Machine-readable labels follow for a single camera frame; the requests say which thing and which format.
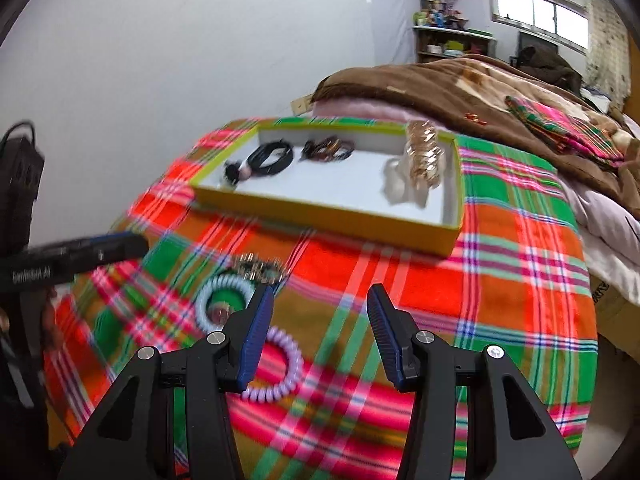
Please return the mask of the black wristband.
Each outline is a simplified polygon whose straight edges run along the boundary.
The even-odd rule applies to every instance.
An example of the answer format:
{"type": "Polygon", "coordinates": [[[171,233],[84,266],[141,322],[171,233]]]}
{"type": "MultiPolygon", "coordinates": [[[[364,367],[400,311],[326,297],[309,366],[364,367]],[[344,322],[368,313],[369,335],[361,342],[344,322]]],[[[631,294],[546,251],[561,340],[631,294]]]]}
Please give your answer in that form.
{"type": "Polygon", "coordinates": [[[263,143],[247,157],[246,164],[256,177],[270,177],[280,174],[293,162],[294,151],[285,140],[263,143]]]}

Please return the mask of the cardboard box beside bed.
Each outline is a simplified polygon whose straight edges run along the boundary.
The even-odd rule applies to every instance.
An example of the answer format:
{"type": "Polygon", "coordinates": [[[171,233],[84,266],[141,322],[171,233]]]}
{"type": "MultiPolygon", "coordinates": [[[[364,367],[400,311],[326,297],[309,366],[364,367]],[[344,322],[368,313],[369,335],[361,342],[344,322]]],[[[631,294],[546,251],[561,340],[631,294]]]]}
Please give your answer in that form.
{"type": "Polygon", "coordinates": [[[639,361],[639,281],[590,275],[598,332],[639,361]]]}

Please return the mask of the plaid red green cloth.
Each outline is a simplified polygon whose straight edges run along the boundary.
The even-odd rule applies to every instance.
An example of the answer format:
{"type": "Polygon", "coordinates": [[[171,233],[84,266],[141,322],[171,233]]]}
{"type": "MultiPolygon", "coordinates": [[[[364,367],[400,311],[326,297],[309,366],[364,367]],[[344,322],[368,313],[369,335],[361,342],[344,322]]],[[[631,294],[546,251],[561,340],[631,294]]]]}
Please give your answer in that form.
{"type": "Polygon", "coordinates": [[[596,315],[575,217],[548,162],[460,136],[463,226],[440,261],[200,208],[190,180],[249,128],[232,122],[177,158],[116,222],[148,239],[145,258],[78,278],[58,303],[63,344],[44,374],[72,434],[139,348],[194,344],[198,290],[232,256],[255,254],[288,265],[273,323],[298,342],[303,370],[277,402],[230,398],[248,478],[396,476],[412,399],[381,365],[366,310],[374,283],[450,344],[506,350],[578,448],[596,383],[596,315]]]}

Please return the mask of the white quilt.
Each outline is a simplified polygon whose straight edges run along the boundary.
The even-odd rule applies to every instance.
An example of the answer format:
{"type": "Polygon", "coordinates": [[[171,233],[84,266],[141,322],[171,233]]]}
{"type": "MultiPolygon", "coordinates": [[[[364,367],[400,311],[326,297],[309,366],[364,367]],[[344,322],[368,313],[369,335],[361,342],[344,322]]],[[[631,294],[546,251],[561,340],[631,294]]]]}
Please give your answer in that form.
{"type": "Polygon", "coordinates": [[[639,305],[639,221],[588,186],[560,177],[578,224],[587,268],[630,304],[639,305]]]}

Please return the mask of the yellow shallow cardboard box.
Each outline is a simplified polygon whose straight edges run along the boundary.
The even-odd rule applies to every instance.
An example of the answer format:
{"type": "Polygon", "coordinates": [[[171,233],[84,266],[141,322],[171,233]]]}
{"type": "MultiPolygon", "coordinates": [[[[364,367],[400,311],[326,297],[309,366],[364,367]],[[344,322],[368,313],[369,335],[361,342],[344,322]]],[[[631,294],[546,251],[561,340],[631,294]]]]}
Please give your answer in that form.
{"type": "Polygon", "coordinates": [[[228,126],[214,132],[216,154],[189,184],[202,205],[447,258],[463,226],[460,144],[453,133],[436,129],[445,154],[440,185],[425,208],[392,205],[383,192],[384,167],[404,151],[405,128],[303,117],[228,126]],[[280,140],[292,144],[292,164],[274,176],[253,176],[247,157],[260,144],[280,140]]]}

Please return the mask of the folded plaid cloth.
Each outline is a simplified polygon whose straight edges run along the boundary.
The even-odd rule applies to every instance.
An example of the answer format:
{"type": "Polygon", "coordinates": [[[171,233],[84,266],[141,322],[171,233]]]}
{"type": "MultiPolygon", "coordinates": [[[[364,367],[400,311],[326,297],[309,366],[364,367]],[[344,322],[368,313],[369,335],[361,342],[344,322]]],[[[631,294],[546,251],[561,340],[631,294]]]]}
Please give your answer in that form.
{"type": "Polygon", "coordinates": [[[573,154],[613,171],[625,155],[599,128],[580,118],[529,99],[507,96],[506,107],[537,138],[559,154],[573,154]]]}

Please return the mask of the brown fleece blanket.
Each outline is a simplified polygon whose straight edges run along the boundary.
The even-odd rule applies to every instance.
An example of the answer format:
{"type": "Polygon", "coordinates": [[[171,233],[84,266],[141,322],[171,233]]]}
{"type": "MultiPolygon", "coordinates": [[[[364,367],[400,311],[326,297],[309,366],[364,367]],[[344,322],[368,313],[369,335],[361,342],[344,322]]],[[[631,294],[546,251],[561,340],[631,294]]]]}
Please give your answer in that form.
{"type": "Polygon", "coordinates": [[[479,54],[424,64],[353,67],[319,82],[311,102],[365,99],[414,110],[445,128],[532,153],[570,177],[639,215],[639,142],[632,140],[620,169],[606,170],[577,154],[561,154],[537,138],[506,106],[506,98],[524,98],[620,131],[612,118],[590,110],[578,96],[529,76],[505,62],[479,54]]]}

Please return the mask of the dark jacket on chair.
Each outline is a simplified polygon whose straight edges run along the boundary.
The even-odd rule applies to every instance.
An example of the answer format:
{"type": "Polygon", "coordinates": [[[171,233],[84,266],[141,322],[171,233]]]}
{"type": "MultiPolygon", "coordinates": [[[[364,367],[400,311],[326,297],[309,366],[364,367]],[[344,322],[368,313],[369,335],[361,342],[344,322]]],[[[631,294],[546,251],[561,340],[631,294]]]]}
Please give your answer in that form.
{"type": "Polygon", "coordinates": [[[546,47],[529,46],[518,52],[515,67],[547,84],[572,92],[578,96],[582,76],[564,58],[546,47]]]}

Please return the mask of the patterned curtain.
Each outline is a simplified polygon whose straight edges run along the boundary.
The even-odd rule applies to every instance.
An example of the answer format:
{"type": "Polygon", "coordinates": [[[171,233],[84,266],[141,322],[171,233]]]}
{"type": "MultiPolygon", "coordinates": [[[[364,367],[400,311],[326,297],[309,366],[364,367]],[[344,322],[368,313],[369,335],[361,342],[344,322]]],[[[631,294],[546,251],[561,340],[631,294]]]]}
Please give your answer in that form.
{"type": "Polygon", "coordinates": [[[588,48],[585,82],[607,94],[615,107],[624,108],[631,95],[628,32],[608,0],[585,0],[588,48]]]}

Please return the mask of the cluttered wooden shelf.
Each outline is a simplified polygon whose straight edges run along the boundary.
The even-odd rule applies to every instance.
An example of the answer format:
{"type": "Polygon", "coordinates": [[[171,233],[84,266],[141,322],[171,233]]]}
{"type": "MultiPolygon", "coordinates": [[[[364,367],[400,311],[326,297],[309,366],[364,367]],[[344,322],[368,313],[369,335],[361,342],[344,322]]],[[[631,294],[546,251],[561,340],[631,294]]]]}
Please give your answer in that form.
{"type": "Polygon", "coordinates": [[[465,54],[480,54],[494,58],[497,40],[491,35],[453,28],[414,25],[416,60],[428,63],[442,58],[457,58],[465,54]]]}

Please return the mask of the window with bars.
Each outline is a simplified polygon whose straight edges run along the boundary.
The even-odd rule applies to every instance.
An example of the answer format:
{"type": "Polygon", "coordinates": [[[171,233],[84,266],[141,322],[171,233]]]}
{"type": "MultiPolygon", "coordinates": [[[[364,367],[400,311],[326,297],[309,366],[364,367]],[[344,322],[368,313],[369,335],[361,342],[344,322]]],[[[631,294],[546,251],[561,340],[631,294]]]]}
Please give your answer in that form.
{"type": "Polygon", "coordinates": [[[490,0],[490,6],[494,22],[587,52],[589,21],[584,6],[570,0],[490,0]]]}

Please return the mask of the wall socket plate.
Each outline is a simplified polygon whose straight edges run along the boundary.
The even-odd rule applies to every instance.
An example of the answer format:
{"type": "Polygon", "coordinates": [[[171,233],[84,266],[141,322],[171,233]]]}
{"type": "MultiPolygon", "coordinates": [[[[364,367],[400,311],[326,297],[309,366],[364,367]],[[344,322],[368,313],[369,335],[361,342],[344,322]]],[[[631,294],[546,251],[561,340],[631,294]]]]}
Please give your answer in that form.
{"type": "Polygon", "coordinates": [[[312,111],[312,95],[307,94],[306,96],[301,96],[300,98],[296,98],[291,102],[291,110],[293,116],[302,116],[305,114],[309,114],[312,111]]]}

